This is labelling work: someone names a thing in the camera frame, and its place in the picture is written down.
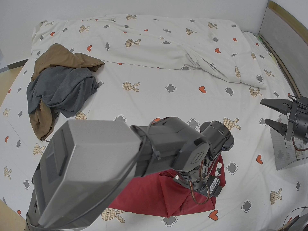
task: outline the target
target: red garment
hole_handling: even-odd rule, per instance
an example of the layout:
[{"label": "red garment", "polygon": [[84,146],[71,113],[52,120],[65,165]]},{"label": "red garment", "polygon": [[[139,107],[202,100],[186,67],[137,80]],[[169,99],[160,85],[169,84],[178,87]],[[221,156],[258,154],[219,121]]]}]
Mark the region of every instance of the red garment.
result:
[{"label": "red garment", "polygon": [[[221,155],[218,162],[222,164],[220,186],[226,184],[224,164]],[[211,175],[215,174],[216,165]],[[110,208],[133,212],[137,214],[167,217],[194,214],[215,208],[216,198],[212,197],[204,205],[198,205],[192,199],[190,189],[182,187],[173,181],[176,171],[168,170],[134,178],[111,203]],[[196,200],[204,202],[206,197],[196,193]]]}]

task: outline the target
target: barcode label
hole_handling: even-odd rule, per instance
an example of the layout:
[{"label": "barcode label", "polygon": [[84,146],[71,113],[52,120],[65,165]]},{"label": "barcode label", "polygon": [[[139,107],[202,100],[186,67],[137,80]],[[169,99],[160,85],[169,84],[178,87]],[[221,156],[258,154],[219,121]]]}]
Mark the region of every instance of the barcode label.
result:
[{"label": "barcode label", "polygon": [[216,187],[217,183],[218,183],[219,179],[215,178],[210,186],[210,192],[212,192],[214,190],[214,188]]}]

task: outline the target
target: white bed sheet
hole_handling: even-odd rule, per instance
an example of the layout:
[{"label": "white bed sheet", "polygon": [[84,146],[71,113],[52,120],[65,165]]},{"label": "white bed sheet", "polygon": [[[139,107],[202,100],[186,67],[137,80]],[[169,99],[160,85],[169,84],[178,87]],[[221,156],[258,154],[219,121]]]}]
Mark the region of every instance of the white bed sheet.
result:
[{"label": "white bed sheet", "polygon": [[[106,62],[93,73],[103,85],[81,110],[89,120],[114,120],[122,116],[127,125],[141,126],[157,117],[177,116],[185,122],[194,119],[196,129],[205,121],[238,118],[236,125],[241,129],[231,129],[234,146],[222,153],[226,185],[216,202],[218,220],[209,218],[212,211],[169,219],[124,212],[118,214],[124,223],[116,218],[104,221],[99,216],[87,231],[277,229],[291,210],[307,205],[306,164],[276,171],[269,127],[261,122],[265,118],[276,120],[279,113],[260,105],[260,100],[288,98],[291,88],[258,40],[251,33],[243,35],[253,51],[264,57],[257,58],[260,68],[272,71],[270,76],[263,75],[267,87],[257,91],[255,97],[250,92],[255,87],[228,83],[202,69],[156,69]],[[0,197],[23,218],[33,191],[31,177],[41,158],[34,148],[38,144],[43,153],[48,145],[36,138],[27,114],[26,88],[34,63],[35,60],[28,60],[0,107],[0,168],[4,170],[0,176]],[[140,83],[136,86],[139,91],[123,89],[124,82]],[[59,114],[55,130],[66,120]],[[295,187],[297,182],[302,185],[299,190]],[[271,204],[271,191],[279,192],[280,188],[282,199],[279,197]]]}]

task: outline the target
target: clothing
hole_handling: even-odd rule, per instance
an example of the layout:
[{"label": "clothing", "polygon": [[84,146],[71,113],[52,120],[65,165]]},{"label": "clothing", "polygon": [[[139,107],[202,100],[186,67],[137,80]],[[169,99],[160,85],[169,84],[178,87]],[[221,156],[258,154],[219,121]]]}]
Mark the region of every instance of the clothing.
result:
[{"label": "clothing", "polygon": [[53,44],[36,60],[27,98],[30,123],[39,139],[48,137],[54,129],[53,107],[65,117],[79,111],[97,88],[90,71],[97,71],[103,64],[91,56],[73,54],[60,44]]},{"label": "clothing", "polygon": [[[222,164],[219,185],[224,187],[226,181],[221,155],[218,157],[218,162]],[[215,175],[218,162],[214,165],[211,175]],[[215,209],[215,197],[210,198],[203,205],[196,204],[192,199],[190,189],[173,181],[176,174],[176,171],[168,170],[143,178],[134,178],[109,207],[126,212],[167,218]],[[195,196],[198,202],[206,200],[206,197],[199,193],[195,192]]]}]

